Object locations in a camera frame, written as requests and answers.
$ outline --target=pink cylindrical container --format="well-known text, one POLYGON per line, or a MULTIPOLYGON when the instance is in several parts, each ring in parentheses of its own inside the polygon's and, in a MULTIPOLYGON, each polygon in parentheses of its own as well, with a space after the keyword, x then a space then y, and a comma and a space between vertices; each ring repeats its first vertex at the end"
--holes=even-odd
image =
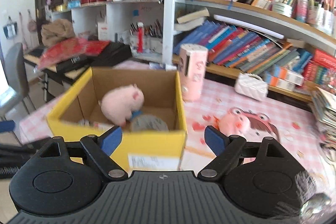
POLYGON ((195 101, 201 97, 207 57, 206 47, 195 44, 181 45, 178 70, 184 101, 195 101))

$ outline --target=floor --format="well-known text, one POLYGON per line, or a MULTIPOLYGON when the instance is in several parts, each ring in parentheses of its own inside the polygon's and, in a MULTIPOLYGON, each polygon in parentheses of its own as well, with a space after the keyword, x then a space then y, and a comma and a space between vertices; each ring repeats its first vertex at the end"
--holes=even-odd
MULTIPOLYGON (((64 92, 63 86, 59 85, 52 80, 49 83, 49 91, 52 95, 58 96, 64 92)), ((30 87, 29 95, 33 104, 36 108, 41 107, 44 104, 43 101, 43 91, 42 84, 36 83, 30 87)), ((28 100, 25 100, 26 105, 30 112, 33 112, 33 107, 29 103, 28 100)), ((19 122, 27 116, 27 112, 25 111, 23 104, 19 104, 17 107, 12 109, 6 115, 7 120, 14 120, 16 123, 15 133, 18 132, 18 124, 19 122)), ((10 144, 10 145, 19 145, 18 141, 14 137, 13 133, 2 133, 0 134, 0 143, 1 144, 10 144)), ((9 196, 8 192, 9 180, 0 180, 0 222, 7 223, 16 213, 16 209, 14 207, 13 202, 9 196)))

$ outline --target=miniature handbag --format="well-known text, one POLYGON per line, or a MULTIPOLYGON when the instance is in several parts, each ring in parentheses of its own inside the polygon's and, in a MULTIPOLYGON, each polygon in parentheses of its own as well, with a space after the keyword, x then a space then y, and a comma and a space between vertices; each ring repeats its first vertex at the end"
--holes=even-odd
POLYGON ((240 73, 236 80, 235 91, 258 101, 263 101, 268 93, 268 84, 258 75, 240 73))

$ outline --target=gray ribbed panel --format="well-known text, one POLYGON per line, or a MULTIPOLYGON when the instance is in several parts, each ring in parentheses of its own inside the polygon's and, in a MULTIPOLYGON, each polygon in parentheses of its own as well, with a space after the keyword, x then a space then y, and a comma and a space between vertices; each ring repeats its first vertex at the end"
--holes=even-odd
POLYGON ((193 172, 140 172, 111 182, 90 206, 67 216, 36 217, 20 212, 9 224, 280 224, 239 210, 216 183, 193 172))

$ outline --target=stuffed animal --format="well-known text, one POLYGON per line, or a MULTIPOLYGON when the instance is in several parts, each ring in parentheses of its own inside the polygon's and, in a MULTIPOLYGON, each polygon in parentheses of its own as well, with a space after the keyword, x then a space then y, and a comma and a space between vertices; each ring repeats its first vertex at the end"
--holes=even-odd
POLYGON ((239 135, 244 137, 251 127, 251 122, 243 114, 228 112, 223 118, 218 121, 219 131, 226 136, 239 135))
POLYGON ((106 93, 100 107, 107 119, 122 127, 131 119, 132 112, 140 110, 143 102, 142 91, 136 85, 128 85, 106 93))

